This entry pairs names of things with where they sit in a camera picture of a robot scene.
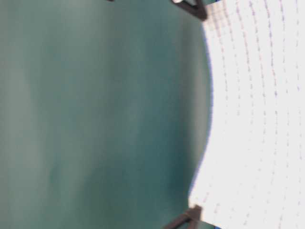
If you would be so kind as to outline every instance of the graph paper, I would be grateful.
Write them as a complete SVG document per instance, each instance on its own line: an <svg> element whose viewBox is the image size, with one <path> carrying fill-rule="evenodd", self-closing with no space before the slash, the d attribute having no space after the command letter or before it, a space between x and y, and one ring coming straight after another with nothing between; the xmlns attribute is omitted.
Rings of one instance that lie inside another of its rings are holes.
<svg viewBox="0 0 305 229"><path fill-rule="evenodd" d="M305 3L222 0L207 12L211 126L189 206L221 229L304 229Z"/></svg>

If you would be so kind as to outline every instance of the green surface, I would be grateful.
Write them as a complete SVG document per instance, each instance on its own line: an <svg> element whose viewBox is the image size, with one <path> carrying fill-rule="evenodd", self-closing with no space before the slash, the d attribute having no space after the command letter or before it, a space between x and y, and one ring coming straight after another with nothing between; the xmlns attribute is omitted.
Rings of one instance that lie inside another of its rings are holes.
<svg viewBox="0 0 305 229"><path fill-rule="evenodd" d="M187 208L209 101L196 19L0 0L0 26L1 229L157 229Z"/></svg>

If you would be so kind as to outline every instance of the white sheet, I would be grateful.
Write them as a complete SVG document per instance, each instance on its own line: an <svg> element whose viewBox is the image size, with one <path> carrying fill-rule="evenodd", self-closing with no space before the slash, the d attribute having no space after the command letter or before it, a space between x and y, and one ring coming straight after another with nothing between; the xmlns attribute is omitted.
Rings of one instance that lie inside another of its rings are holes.
<svg viewBox="0 0 305 229"><path fill-rule="evenodd" d="M207 10L212 123L189 206L222 229L304 229L305 3Z"/></svg>

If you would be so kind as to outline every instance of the white grid paper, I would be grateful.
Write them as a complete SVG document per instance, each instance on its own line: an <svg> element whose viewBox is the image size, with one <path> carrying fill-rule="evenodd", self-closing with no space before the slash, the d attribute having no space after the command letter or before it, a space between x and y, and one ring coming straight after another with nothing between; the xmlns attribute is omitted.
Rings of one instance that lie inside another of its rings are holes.
<svg viewBox="0 0 305 229"><path fill-rule="evenodd" d="M304 229L305 3L222 0L207 12L212 123L189 206L222 229Z"/></svg>

